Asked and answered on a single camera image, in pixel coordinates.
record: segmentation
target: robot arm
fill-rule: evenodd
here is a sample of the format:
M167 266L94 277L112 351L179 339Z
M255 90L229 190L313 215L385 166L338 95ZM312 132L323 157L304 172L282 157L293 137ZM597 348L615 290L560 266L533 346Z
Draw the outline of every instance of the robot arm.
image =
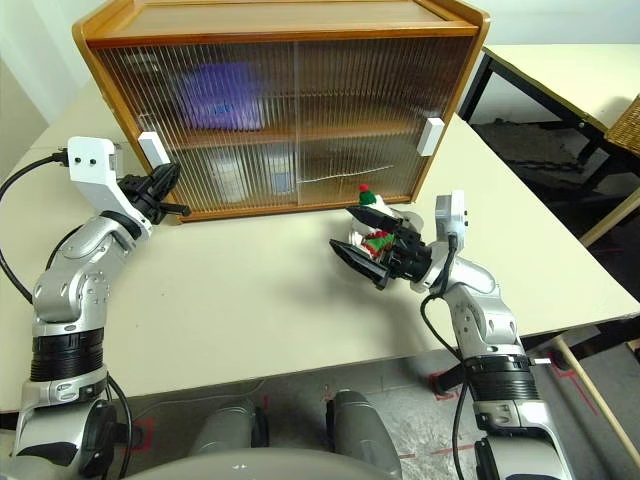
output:
M168 162L155 134L144 135L145 152L155 147L153 158ZM109 140L68 143L71 179L99 214L60 245L33 289L31 375L22 388L14 458L3 466L9 478L92 478L113 459L116 414L104 399L102 363L111 285L166 213L189 214L188 207L162 203L179 165L156 160L149 176L118 182L115 153Z
M393 233L395 242L374 262L353 245L331 240L340 258L379 289L389 279L405 278L413 290L429 291L430 298L443 298L449 306L461 359L456 369L468 382L478 428L488 434L475 445L479 479L572 479L513 313L493 276L457 256L465 242L463 192L437 198L437 236L429 245L406 220L367 207L347 210L360 222Z

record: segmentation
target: ribbed glass panel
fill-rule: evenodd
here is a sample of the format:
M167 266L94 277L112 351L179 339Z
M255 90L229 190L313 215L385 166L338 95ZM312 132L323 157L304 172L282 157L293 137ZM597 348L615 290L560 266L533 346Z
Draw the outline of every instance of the ribbed glass panel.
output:
M195 212L410 195L469 37L98 50L141 130L183 166Z

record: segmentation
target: black wire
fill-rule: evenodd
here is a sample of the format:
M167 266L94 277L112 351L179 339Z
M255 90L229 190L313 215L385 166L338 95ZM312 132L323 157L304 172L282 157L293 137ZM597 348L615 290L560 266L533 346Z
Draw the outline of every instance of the black wire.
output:
M453 263L453 259L455 257L456 250L458 250L458 237L455 235L449 235L449 251L447 252L447 258L444 262L444 266L442 267L441 280L440 280L440 290L436 294L428 295L422 303L420 303L420 315L422 315L422 320L427 325L431 333L434 337L438 339L438 341L444 345L444 347L451 352L451 355L456 357L460 362L462 362L462 354L456 351L451 345L449 345L444 338L438 334L434 326L427 318L427 314L425 313L425 308L427 303L436 298L442 298L442 296L447 291L447 286L449 284L449 273L451 270L451 264ZM464 475L462 474L462 468L460 467L460 452L458 452L458 430L460 428L460 416L462 414L462 406L464 405L464 399L467 396L467 388L469 384L467 382L467 378L465 377L462 380L462 390L460 392L460 397L458 398L458 405L456 406L456 413L453 416L453 428L451 429L451 450L453 453L453 464L456 467L456 473L458 474L458 480L464 480Z
M460 453L458 452L458 429L460 428L460 416L462 414L462 406L464 405L464 398L467 396L468 387L469 387L469 383L465 378L462 381L462 390L460 391L460 397L458 397L458 405L456 406L456 413L453 416L453 428L451 429L451 449L453 450L453 464L456 467L458 480L464 480L464 475L462 475L462 468L460 467Z
M51 267L51 264L53 263L53 259L56 256L56 253L58 252L58 250L60 250L60 247L62 246L62 244L64 242L66 242L69 237L71 235L73 235L74 233L76 233L78 230L80 230L80 227L82 225L78 225L76 228L74 228L73 230L71 230L69 233L67 233L64 237L62 237L62 239L58 242L58 244L55 246L55 248L53 249L53 251L51 252L51 255L49 255L49 259L47 260L47 266L45 267L45 270L49 270L49 268Z
M433 334L433 336L436 337L442 345L444 345L444 348L449 350L449 352L451 352L451 355L456 357L459 361L462 361L462 355L460 355L460 352L456 351L451 345L449 345L445 341L444 338L440 336L440 334L438 334L434 326L431 324L431 321L429 321L429 318L427 318L427 314L425 313L425 307L427 306L427 303L429 303L431 300L434 300L436 298L440 298L440 297L438 295L429 295L420 304L420 315L422 315L422 320L427 325L429 330L431 330L431 333Z
M446 348L447 350L449 350L449 352L451 352L451 355L453 355L459 361L462 362L462 355L459 352L457 352L451 345L449 345L444 338L440 336L440 334L436 331L434 326L431 324L431 321L427 317L427 314L425 311L427 303L429 303L431 300L434 300L436 298L442 298L442 296L446 292L447 285L449 284L449 271L451 269L451 264L453 263L453 259L455 257L457 249L458 249L458 237L456 237L455 235L449 235L449 251L447 252L447 258L444 261L444 266L442 267L442 273L441 273L442 280L440 281L440 291L437 294L428 295L424 300L422 300L422 303L420 303L420 315L422 316L422 320L427 325L427 328L429 328L433 336L436 337L436 339L444 346L444 348Z
M133 447L133 417L131 416L131 409L129 408L127 397L120 388L120 385L116 383L111 375L107 375L107 382L116 392L116 395L118 395L124 414L127 417L127 445L124 450L122 465L120 466L120 474L118 475L118 478L124 478L127 475L127 468L129 468L129 460L131 459L131 449Z
M43 158L42 160L37 160L37 161L27 165L26 167L23 167L20 170L18 170L16 173L11 175L2 184L2 186L0 186L0 201L2 201L2 197L4 197L4 194L7 193L7 190L9 190L9 187L11 185L13 185L17 180L19 180L20 177L22 177L23 175L29 173L31 170L35 170L36 168L38 168L38 167L40 167L42 165L46 165L47 163L52 163L52 162L56 162L56 161L58 161L58 159L55 158L52 155L50 157ZM4 254L2 253L2 249L1 248L0 248L0 268L2 268L2 271L7 275L7 277L9 278L9 281L13 284L14 287L16 287L18 289L18 291L27 300L27 302L33 304L33 298L31 297L31 292L29 290L27 290L27 287L25 287L22 284L22 282L20 282L20 280L18 280L18 277L16 277L15 273L13 273L13 271L11 270L11 267L9 267L9 264L7 263L6 259L4 258Z

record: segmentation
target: small figurine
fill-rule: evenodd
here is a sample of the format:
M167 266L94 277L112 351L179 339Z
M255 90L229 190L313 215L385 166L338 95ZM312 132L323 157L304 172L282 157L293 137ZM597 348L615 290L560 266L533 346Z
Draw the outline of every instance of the small figurine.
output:
M362 206L378 210L391 217L402 218L398 212L384 203L382 196L375 195L369 190L369 185L366 183L360 185L359 201ZM354 218L351 224L351 233L349 233L349 243L362 250L372 260L377 260L393 243L393 234L371 228Z

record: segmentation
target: table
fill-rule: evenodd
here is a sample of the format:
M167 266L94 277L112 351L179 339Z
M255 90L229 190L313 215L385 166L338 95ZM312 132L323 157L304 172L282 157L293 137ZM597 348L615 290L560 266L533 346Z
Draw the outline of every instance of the table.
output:
M496 73L557 115L569 127L589 139L581 162L602 148L609 154L582 185L595 188L610 173L613 159L640 174L640 159L604 139L640 92L640 45L492 45L485 53L460 116L469 121L491 75ZM591 245L640 206L636 190L603 220L581 237Z
M95 130L78 112L95 120ZM101 136L115 132L114 124L90 83L19 166L63 145L76 128ZM640 304L454 117L422 193L407 207L425 219L427 242L435 238L435 196L457 188L465 191L470 221L463 256L498 279L521 334L640 312ZM43 167L15 184L0 208L0 244L19 278L33 285L53 246L91 214L62 167ZM422 324L421 297L407 282L379 292L333 254L329 238L344 238L349 224L345 211L330 210L156 227L112 289L105 363L135 396L441 348ZM429 304L428 314L454 341L444 302ZM2 276L0 411L19 407L31 360L31 315Z

